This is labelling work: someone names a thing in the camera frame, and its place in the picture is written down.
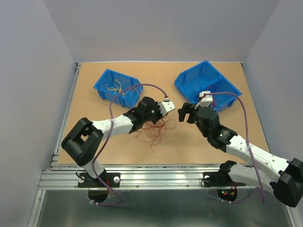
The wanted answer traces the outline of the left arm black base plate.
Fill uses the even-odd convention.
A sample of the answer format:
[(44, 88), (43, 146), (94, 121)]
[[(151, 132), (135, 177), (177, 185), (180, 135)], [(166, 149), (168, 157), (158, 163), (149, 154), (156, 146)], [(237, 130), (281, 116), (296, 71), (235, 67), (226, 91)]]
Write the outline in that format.
[[(106, 186), (98, 179), (92, 178), (87, 172), (77, 171), (76, 176), (78, 177), (79, 188), (105, 188)], [(121, 174), (114, 172), (109, 173), (105, 171), (99, 178), (109, 187), (118, 188), (120, 186)]]

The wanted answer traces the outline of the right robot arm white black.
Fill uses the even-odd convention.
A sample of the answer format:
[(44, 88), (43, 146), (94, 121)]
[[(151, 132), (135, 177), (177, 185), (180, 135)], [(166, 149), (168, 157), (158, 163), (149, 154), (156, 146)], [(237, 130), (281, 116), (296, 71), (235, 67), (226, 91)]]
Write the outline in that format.
[(222, 184), (244, 183), (273, 194), (280, 202), (296, 207), (303, 197), (303, 163), (288, 160), (251, 144), (237, 132), (220, 124), (219, 115), (210, 107), (184, 103), (178, 110), (178, 120), (195, 124), (208, 143), (226, 154), (238, 157), (252, 167), (233, 161), (221, 164), (218, 180)]

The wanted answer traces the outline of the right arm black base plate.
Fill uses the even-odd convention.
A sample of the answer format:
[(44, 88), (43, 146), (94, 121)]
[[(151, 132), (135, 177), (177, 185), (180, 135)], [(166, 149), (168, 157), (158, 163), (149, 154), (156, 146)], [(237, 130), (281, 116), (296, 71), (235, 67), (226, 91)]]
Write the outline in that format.
[(202, 187), (246, 186), (245, 183), (233, 181), (228, 174), (220, 172), (204, 172), (200, 182)]

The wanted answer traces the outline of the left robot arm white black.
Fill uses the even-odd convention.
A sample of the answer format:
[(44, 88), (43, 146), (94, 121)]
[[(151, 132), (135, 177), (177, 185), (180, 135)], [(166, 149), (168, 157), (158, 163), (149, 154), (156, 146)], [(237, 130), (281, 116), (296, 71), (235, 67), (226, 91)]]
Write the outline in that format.
[(90, 121), (81, 118), (62, 140), (61, 147), (86, 171), (94, 186), (101, 186), (105, 182), (105, 169), (94, 160), (101, 141), (138, 131), (146, 122), (155, 124), (174, 110), (175, 106), (168, 98), (156, 102), (145, 96), (136, 107), (113, 119)]

